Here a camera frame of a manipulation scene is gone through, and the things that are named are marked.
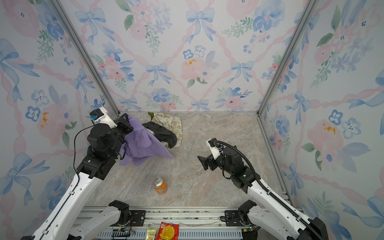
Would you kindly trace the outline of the purple cloth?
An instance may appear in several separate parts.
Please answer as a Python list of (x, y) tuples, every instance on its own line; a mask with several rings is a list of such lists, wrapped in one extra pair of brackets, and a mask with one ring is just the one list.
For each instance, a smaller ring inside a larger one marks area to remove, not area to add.
[(125, 136), (126, 143), (122, 145), (120, 154), (122, 159), (119, 165), (124, 167), (133, 163), (136, 167), (151, 157), (161, 156), (173, 159), (173, 155), (165, 146), (147, 129), (137, 117), (128, 116), (133, 131)]

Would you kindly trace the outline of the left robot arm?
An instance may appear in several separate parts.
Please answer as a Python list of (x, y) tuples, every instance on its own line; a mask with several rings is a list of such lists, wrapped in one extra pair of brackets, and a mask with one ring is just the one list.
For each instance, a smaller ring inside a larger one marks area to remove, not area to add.
[(132, 222), (129, 205), (112, 201), (101, 213), (74, 227), (75, 220), (94, 190), (106, 178), (117, 159), (122, 159), (121, 147), (134, 128), (127, 114), (112, 120), (100, 109), (91, 112), (96, 124), (87, 139), (90, 144), (69, 189), (43, 224), (23, 240), (92, 240), (112, 225), (127, 226)]

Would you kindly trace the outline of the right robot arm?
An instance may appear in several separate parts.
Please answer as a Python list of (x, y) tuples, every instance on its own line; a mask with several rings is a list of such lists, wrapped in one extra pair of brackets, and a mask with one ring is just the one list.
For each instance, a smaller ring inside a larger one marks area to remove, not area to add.
[(252, 197), (238, 211), (244, 226), (266, 230), (278, 240), (327, 240), (325, 223), (310, 218), (280, 197), (256, 172), (250, 160), (232, 146), (215, 138), (206, 141), (211, 154), (199, 156), (204, 170), (220, 169), (232, 183)]

